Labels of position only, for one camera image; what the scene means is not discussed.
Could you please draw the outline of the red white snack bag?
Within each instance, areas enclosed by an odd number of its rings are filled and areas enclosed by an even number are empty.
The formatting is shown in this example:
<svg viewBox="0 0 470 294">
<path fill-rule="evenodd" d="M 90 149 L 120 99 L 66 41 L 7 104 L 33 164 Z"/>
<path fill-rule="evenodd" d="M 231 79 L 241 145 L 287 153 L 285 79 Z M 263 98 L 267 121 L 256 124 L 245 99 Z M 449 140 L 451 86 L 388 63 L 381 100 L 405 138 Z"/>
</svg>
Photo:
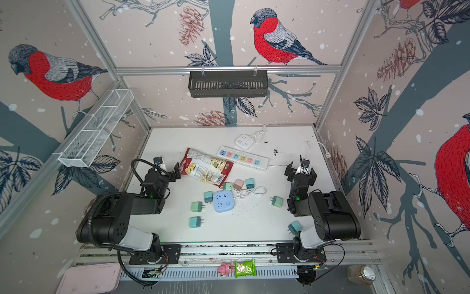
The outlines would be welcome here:
<svg viewBox="0 0 470 294">
<path fill-rule="evenodd" d="M 187 148 L 179 164 L 179 172 L 181 175 L 188 175 L 202 183 L 222 187 L 233 165 L 230 161 Z"/>
</svg>

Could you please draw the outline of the white colourful power strip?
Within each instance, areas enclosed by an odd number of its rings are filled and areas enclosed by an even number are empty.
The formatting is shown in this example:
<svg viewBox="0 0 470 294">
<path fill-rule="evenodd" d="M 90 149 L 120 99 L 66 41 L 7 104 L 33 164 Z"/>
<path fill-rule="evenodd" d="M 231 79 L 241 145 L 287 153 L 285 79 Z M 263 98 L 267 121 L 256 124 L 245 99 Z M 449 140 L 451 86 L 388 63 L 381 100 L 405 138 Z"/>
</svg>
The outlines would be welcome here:
<svg viewBox="0 0 470 294">
<path fill-rule="evenodd" d="M 269 165 L 269 159 L 266 157 L 247 153 L 226 146 L 221 146 L 216 156 L 219 159 L 228 160 L 235 164 L 243 165 L 261 171 L 266 171 Z"/>
</svg>

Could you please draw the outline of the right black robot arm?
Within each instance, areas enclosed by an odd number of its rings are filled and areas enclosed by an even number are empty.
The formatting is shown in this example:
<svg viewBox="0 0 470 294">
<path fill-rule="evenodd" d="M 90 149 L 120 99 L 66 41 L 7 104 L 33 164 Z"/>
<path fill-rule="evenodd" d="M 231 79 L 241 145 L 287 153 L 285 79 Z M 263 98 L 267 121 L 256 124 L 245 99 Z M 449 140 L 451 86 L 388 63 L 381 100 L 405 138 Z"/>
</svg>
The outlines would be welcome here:
<svg viewBox="0 0 470 294">
<path fill-rule="evenodd" d="M 287 199 L 288 211 L 295 217 L 311 217 L 308 229 L 296 229 L 293 241 L 276 245 L 279 263 L 324 262 L 324 246 L 336 240 L 347 241 L 361 236 L 361 226 L 345 195 L 340 191 L 324 193 L 319 189 L 308 192 L 317 174 L 303 160 L 295 169 L 286 166 L 285 176 L 291 183 Z"/>
</svg>

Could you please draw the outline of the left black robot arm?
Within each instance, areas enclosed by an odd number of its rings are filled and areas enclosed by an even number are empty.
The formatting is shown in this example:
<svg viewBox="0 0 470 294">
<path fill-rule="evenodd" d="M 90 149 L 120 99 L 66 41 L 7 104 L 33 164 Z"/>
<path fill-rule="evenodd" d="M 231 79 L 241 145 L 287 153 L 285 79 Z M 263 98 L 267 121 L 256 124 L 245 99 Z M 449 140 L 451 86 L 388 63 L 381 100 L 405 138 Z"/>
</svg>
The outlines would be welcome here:
<svg viewBox="0 0 470 294">
<path fill-rule="evenodd" d="M 160 214 L 171 191 L 169 184 L 181 178 L 179 164 L 166 171 L 156 162 L 134 159 L 130 168 L 140 184 L 139 193 L 103 193 L 79 225 L 78 242 L 131 254 L 131 265 L 175 265 L 181 246 L 163 245 L 160 236 L 130 224 L 131 216 Z"/>
</svg>

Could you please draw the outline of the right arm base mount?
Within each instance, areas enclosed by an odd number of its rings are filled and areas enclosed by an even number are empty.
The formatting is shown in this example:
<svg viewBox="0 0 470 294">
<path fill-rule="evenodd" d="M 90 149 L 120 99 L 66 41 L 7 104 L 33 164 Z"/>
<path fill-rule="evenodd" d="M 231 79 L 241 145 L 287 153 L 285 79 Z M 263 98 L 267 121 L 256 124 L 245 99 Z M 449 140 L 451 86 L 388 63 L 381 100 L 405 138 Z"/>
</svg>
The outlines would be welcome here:
<svg viewBox="0 0 470 294">
<path fill-rule="evenodd" d="M 277 243 L 275 255 L 279 263 L 326 263 L 323 247 L 305 249 L 294 243 Z"/>
</svg>

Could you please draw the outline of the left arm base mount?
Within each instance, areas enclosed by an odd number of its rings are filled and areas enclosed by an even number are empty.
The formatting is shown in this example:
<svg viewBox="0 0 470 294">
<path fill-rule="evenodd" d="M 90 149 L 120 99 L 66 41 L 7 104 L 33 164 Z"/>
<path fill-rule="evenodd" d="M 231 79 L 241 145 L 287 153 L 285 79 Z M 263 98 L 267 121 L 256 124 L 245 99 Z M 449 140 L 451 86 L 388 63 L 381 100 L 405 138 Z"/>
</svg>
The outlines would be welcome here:
<svg viewBox="0 0 470 294">
<path fill-rule="evenodd" d="M 179 262 L 182 246 L 164 244 L 160 247 L 150 248 L 149 251 L 132 252 L 130 265 L 175 265 Z"/>
</svg>

